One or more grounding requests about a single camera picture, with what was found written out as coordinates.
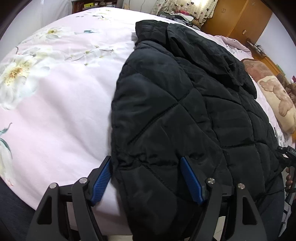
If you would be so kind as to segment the right hand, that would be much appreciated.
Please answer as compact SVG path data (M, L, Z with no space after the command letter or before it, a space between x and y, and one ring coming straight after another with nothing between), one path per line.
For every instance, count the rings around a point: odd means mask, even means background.
M285 182L285 190L286 190L286 192L288 192L292 186L293 178L290 174L290 168L286 168L285 171L287 172L286 182Z

